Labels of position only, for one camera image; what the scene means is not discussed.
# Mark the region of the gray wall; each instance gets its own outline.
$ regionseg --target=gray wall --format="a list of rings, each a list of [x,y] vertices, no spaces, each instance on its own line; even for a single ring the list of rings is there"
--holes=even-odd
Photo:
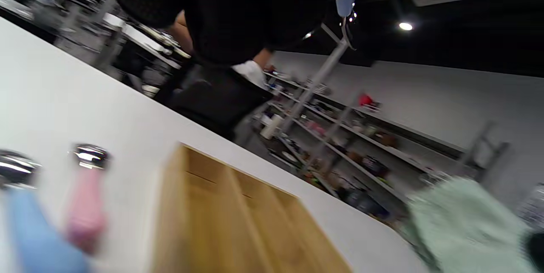
[[[304,80],[324,60],[277,52],[272,64]],[[372,68],[340,64],[326,83],[332,97],[344,102],[364,89],[383,103],[383,117],[461,147],[487,120],[497,121],[492,139],[507,141],[511,148],[483,185],[510,208],[544,182],[544,79],[377,62]]]

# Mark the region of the metal rack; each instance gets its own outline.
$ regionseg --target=metal rack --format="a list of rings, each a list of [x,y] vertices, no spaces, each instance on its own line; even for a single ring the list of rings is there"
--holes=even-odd
[[[334,36],[334,33],[329,31],[328,33],[329,35]],[[399,217],[406,214],[406,202],[408,201],[408,196],[406,195],[407,192],[402,191],[395,186],[390,186],[384,182],[383,179],[374,176],[372,172],[350,159],[348,155],[332,144],[332,138],[342,131],[350,136],[347,143],[343,146],[344,149],[350,147],[350,145],[352,145],[354,142],[361,141],[366,146],[376,149],[376,151],[382,155],[381,157],[383,157],[383,159],[388,160],[394,166],[398,166],[396,168],[403,169],[395,170],[396,168],[390,168],[391,173],[398,172],[403,173],[404,176],[413,176],[414,179],[422,186],[424,186],[424,182],[429,182],[423,177],[428,179],[432,176],[443,176],[443,174],[447,174],[448,176],[470,176],[475,180],[480,181],[484,177],[485,173],[507,150],[507,143],[502,142],[498,145],[494,145],[489,141],[488,135],[493,126],[495,126],[493,122],[489,122],[484,126],[484,128],[482,128],[468,149],[462,149],[411,128],[407,128],[406,126],[381,118],[378,114],[373,114],[369,111],[359,109],[357,106],[359,93],[350,98],[350,101],[352,102],[351,104],[344,104],[325,95],[315,93],[315,89],[332,71],[333,67],[340,59],[340,56],[342,56],[346,50],[347,44],[344,39],[333,39],[338,42],[338,46],[332,52],[331,56],[329,56],[329,58],[325,61],[318,73],[311,77],[310,85],[299,85],[287,79],[282,79],[281,77],[278,77],[277,74],[266,73],[269,77],[269,84],[285,83],[286,85],[295,88],[293,95],[289,95],[283,91],[279,92],[280,95],[287,97],[291,101],[285,104],[283,108],[274,102],[269,103],[270,106],[277,108],[283,115],[286,116],[282,125],[280,126],[280,129],[278,130],[280,140],[285,142],[281,137],[282,135],[291,138],[288,132],[293,127],[302,128],[303,131],[315,139],[315,145],[311,149],[307,149],[307,152],[310,153],[308,160],[303,160],[301,156],[294,151],[294,149],[292,149],[292,147],[289,146],[288,149],[293,151],[294,156],[297,157],[297,159],[303,165],[303,167],[299,170],[299,174],[312,172],[314,176],[317,175],[315,178],[317,178],[326,188],[326,190],[328,190],[333,196],[338,197],[327,180],[321,176],[317,170],[313,170],[313,168],[310,167],[315,160],[324,155],[324,151],[332,151],[332,153],[336,155],[334,159],[329,161],[328,164],[323,167],[324,169],[332,170],[332,168],[341,161],[347,162],[348,165],[351,166],[350,170],[348,171],[348,176],[351,176],[356,185],[362,186],[368,190],[369,195],[375,201],[377,201],[377,203],[392,213],[394,217]],[[338,108],[337,118],[324,114],[320,110],[314,108],[309,103],[311,100],[321,101],[325,105],[334,104],[335,108]],[[313,114],[313,116],[318,116],[330,123],[329,128],[324,134],[321,135],[318,132],[312,131],[300,121],[301,118],[299,118],[299,116],[301,116],[304,111]],[[376,126],[379,126],[381,130],[390,132],[397,137],[406,139],[424,149],[432,151],[434,153],[433,155],[438,155],[439,157],[443,157],[445,160],[450,160],[451,167],[448,167],[447,170],[443,170],[445,173],[437,172],[437,175],[435,175],[434,171],[428,166],[414,160],[412,157],[406,155],[402,151],[383,145],[378,141],[362,134],[361,132],[352,129],[352,127],[348,124],[347,119],[349,116],[353,116],[354,114],[367,122],[371,122]],[[475,156],[480,152],[482,147],[487,147],[491,155],[489,155],[488,160],[480,166],[476,165],[474,161],[476,160]]]

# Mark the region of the white countertop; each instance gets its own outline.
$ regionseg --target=white countertop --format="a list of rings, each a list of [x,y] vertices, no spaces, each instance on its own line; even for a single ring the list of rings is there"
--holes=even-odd
[[[76,178],[70,148],[93,143],[113,155],[102,187],[109,226],[95,272],[148,272],[161,166],[179,141],[300,197],[354,272],[427,272],[387,226],[4,19],[0,33],[0,148],[43,165],[36,193],[58,230]],[[0,272],[17,273],[5,224],[0,208]]]

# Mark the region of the metal shelving unit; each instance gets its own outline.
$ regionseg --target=metal shelving unit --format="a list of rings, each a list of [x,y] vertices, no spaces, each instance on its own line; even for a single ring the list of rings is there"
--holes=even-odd
[[[487,136],[494,125],[493,123],[487,124],[482,131],[476,135],[474,141],[468,149],[462,149],[447,142],[435,139],[434,137],[426,135],[422,132],[418,132],[406,126],[384,119],[377,114],[371,114],[367,111],[359,110],[358,106],[356,106],[356,103],[358,103],[357,99],[359,94],[350,98],[350,101],[352,101],[353,104],[344,104],[326,95],[315,93],[318,85],[322,83],[323,79],[325,79],[328,73],[332,71],[332,68],[334,65],[336,65],[336,62],[338,62],[338,59],[346,50],[347,44],[344,39],[340,40],[336,38],[335,41],[338,42],[338,47],[334,49],[331,56],[329,56],[318,73],[316,73],[314,77],[311,77],[312,82],[310,85],[299,85],[298,83],[280,78],[277,74],[266,73],[266,75],[269,77],[268,84],[273,85],[276,83],[283,83],[285,87],[294,88],[292,95],[289,95],[284,91],[277,92],[278,95],[287,97],[291,103],[284,104],[283,108],[280,108],[280,106],[276,105],[276,103],[270,103],[271,106],[274,106],[274,108],[277,108],[283,115],[286,116],[282,126],[278,130],[278,135],[281,136],[282,134],[285,134],[292,139],[289,132],[293,125],[295,125],[302,128],[303,131],[312,136],[313,139],[315,139],[315,145],[310,151],[308,151],[309,159],[303,160],[299,153],[296,152],[286,141],[284,141],[282,137],[279,137],[280,141],[282,141],[289,151],[292,152],[293,156],[295,156],[301,162],[302,167],[299,170],[299,174],[311,172],[333,196],[338,197],[338,194],[334,191],[334,189],[332,189],[332,186],[323,176],[319,174],[317,170],[313,170],[310,167],[315,160],[324,156],[324,151],[332,152],[334,153],[334,157],[336,157],[328,161],[328,164],[324,168],[327,170],[332,170],[332,168],[341,161],[347,162],[350,169],[346,170],[346,173],[348,173],[350,178],[352,178],[355,182],[358,182],[358,184],[362,184],[369,191],[371,198],[391,212],[392,215],[404,215],[406,213],[406,202],[408,201],[408,196],[406,196],[402,190],[389,185],[387,182],[385,182],[385,180],[373,175],[372,172],[350,159],[350,157],[348,157],[344,151],[341,151],[332,144],[333,137],[340,134],[340,132],[346,132],[350,136],[347,143],[343,145],[344,150],[350,147],[352,144],[361,141],[366,146],[379,151],[379,153],[381,153],[381,157],[384,157],[383,159],[387,160],[380,162],[387,165],[387,162],[390,161],[392,165],[402,167],[402,170],[396,170],[397,168],[389,168],[391,169],[390,174],[402,173],[403,176],[414,176],[416,180],[419,180],[419,177],[422,176],[422,174],[424,176],[433,176],[434,174],[434,171],[431,168],[423,165],[410,155],[393,147],[383,145],[379,143],[379,141],[376,141],[371,137],[354,130],[348,124],[347,119],[349,116],[359,117],[366,122],[370,122],[371,124],[377,126],[380,130],[389,132],[399,138],[406,139],[411,143],[421,146],[426,151],[431,151],[440,157],[445,157],[445,159],[451,160],[452,167],[445,170],[445,172],[450,175],[459,175],[461,174],[461,171],[470,169],[476,172],[477,176],[475,179],[481,180],[483,174],[485,173],[484,171],[489,170],[489,168],[493,166],[497,159],[508,148],[507,143],[493,145],[488,140]],[[318,101],[319,104],[322,104],[320,105],[321,107],[328,106],[332,110],[336,110],[336,118],[333,118],[319,110],[315,105],[311,104],[311,101]],[[324,135],[313,131],[303,122],[301,122],[299,116],[304,114],[305,111],[307,111],[307,115],[312,114],[313,117],[319,117],[328,123],[328,129],[326,129]],[[482,146],[488,146],[490,151],[492,151],[491,159],[484,166],[475,166],[473,164],[474,157],[476,153],[478,153],[479,148]]]

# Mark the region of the ceiling light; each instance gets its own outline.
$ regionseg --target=ceiling light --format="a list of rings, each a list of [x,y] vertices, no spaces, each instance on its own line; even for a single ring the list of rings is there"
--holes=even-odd
[[[410,23],[399,23],[399,27],[403,29],[404,31],[411,31],[413,29],[412,25]]]

